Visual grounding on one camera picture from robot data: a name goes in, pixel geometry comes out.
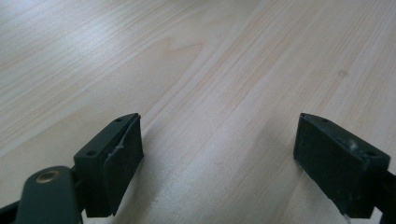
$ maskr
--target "wood grain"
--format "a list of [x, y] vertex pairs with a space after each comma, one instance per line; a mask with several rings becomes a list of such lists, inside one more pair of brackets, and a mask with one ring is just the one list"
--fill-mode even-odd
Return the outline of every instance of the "wood grain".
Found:
[[396, 157], [395, 61], [392, 0], [2, 1], [0, 206], [138, 112], [145, 158], [86, 223], [347, 223], [293, 160], [298, 116]]

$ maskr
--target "wooden table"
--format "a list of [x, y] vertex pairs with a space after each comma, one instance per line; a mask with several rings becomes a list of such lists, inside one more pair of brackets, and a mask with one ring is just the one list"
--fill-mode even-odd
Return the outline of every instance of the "wooden table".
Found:
[[396, 1], [6, 0], [0, 23], [0, 206], [133, 112], [145, 158], [86, 223], [347, 223], [292, 157], [301, 112], [396, 157]]

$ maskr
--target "tabletop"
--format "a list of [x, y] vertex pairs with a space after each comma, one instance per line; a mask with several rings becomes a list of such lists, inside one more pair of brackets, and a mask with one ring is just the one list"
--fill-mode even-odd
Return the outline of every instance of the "tabletop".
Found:
[[85, 223], [378, 223], [293, 159], [303, 112], [396, 157], [396, 1], [0, 3], [0, 206], [139, 113], [120, 210]]

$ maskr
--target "light wood surface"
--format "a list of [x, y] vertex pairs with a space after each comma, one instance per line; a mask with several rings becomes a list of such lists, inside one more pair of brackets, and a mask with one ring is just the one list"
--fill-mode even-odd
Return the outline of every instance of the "light wood surface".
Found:
[[396, 1], [1, 1], [0, 206], [134, 112], [145, 158], [86, 223], [347, 223], [292, 157], [298, 117], [396, 158]]

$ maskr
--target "brass rivet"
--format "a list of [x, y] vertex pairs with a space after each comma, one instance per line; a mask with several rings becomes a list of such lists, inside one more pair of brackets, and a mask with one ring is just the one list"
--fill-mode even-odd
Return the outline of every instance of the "brass rivet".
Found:
[[44, 174], [41, 174], [37, 177], [37, 179], [35, 180], [35, 182], [39, 183], [39, 184], [44, 184], [44, 183], [48, 183], [54, 179], [56, 179], [59, 176], [60, 172], [57, 170], [51, 170], [51, 171], [47, 171]]

